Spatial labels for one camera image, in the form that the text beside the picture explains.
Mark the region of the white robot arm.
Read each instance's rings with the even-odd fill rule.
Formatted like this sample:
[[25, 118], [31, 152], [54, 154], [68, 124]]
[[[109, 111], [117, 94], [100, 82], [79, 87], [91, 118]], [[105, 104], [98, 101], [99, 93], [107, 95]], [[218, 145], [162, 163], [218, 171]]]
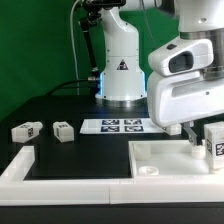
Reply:
[[[179, 124], [200, 145], [191, 123], [224, 113], [224, 0], [125, 2], [102, 10], [106, 69], [97, 98], [112, 104], [146, 98], [154, 124]], [[152, 73], [146, 77], [139, 68], [138, 31], [120, 13], [149, 8], [178, 18], [179, 35], [149, 54]]]

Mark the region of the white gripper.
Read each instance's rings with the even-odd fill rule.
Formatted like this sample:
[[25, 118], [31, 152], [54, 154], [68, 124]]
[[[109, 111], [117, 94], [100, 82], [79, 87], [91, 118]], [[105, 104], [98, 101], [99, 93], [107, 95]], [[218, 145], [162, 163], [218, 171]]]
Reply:
[[224, 78], [204, 80], [199, 71], [148, 79], [148, 112], [159, 127], [182, 124], [189, 142], [197, 146], [190, 121], [224, 113]]

